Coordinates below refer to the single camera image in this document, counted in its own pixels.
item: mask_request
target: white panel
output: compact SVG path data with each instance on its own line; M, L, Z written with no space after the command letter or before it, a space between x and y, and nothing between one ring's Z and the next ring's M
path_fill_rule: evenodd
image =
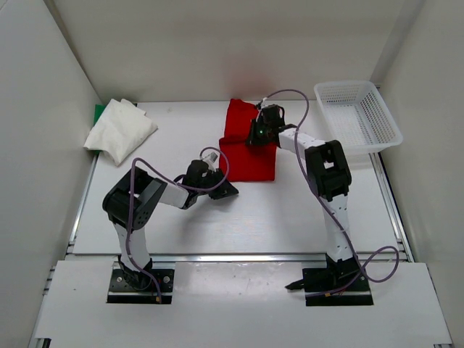
M286 122L297 123L303 101L279 101ZM117 234L102 209L104 196L142 157L169 178L185 173L206 146L224 134L227 101L142 103L159 130L121 166L100 156L78 230L75 253L119 254ZM312 102L302 130L325 139L321 116ZM322 252L326 227L322 208L312 196L291 152L278 149L275 182L235 183L237 197L212 201L207 196L188 210L159 204L146 225L150 253ZM396 239L376 174L368 157L353 164L348 198L350 230L357 250L372 252Z
M404 0L55 2L100 97L154 102L368 80Z
M0 10L0 346L26 347L91 163L98 98L42 1Z
M55 347L432 348L451 343L424 264L371 284L373 306L305 307L299 263L176 265L170 305L107 304L112 261L60 262L37 337ZM369 266L384 276L387 263Z
M405 137L385 153L386 168L457 347L464 347L463 13L462 1L427 1L381 89Z

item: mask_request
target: white table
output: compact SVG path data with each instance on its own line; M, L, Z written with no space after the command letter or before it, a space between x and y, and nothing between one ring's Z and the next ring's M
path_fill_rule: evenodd
M107 304L112 260L61 261L46 295L37 338L50 348L359 347L450 344L427 267L401 263L370 285L373 306L305 307L284 285L298 262L175 266L173 303ZM392 265L368 267L375 278Z
M286 122L297 123L303 101L279 101ZM118 254L116 232L102 209L107 192L124 176L134 157L142 157L168 177L184 173L205 146L223 136L228 101L140 103L159 126L144 144L115 167L99 156L77 232L76 254ZM330 140L318 107L311 103L302 127ZM146 225L152 254L324 253L322 209L310 193L294 154L278 149L276 177L267 183L234 183L240 194L212 201L200 197L189 210L159 204ZM359 252L396 245L376 174L368 156L351 162L349 221Z

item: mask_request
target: cloth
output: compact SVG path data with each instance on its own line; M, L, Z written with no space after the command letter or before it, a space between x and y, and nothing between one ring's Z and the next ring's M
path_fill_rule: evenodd
M95 126L91 129L84 148L102 150L116 165L158 129L146 112L130 101L111 99Z
M251 121L258 111L253 104L231 99L225 118L224 137L219 147L230 163L228 180L273 181L276 176L276 145L247 146ZM221 156L219 168L225 173L227 165Z

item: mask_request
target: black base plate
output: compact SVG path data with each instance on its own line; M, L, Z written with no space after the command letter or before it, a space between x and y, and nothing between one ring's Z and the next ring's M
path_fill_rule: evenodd
M173 300L174 270L172 269L152 269L150 273L158 280L161 288L162 305L170 305ZM143 303L147 305L160 305L157 290L152 284L144 291L136 291L124 280L123 271L114 268L109 281L107 303Z
M315 284L311 284L311 279L314 278L319 272L324 271L325 268L305 268L303 269L304 279L304 292L316 293L330 291L342 287L348 283L350 277L344 283L334 284L331 278L319 280ZM370 292L369 282L364 277L359 277L347 290L340 294L333 294L331 296L317 296L309 297L306 294L306 305L311 306L371 306L373 305L372 294Z

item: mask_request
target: red towel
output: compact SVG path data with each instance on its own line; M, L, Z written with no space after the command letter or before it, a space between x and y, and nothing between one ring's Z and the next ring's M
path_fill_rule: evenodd
M231 99L225 119L224 138L219 147L227 156L231 169L228 180L273 181L276 176L276 145L247 146L251 121L258 111L253 104ZM219 159L219 168L225 173L225 160Z

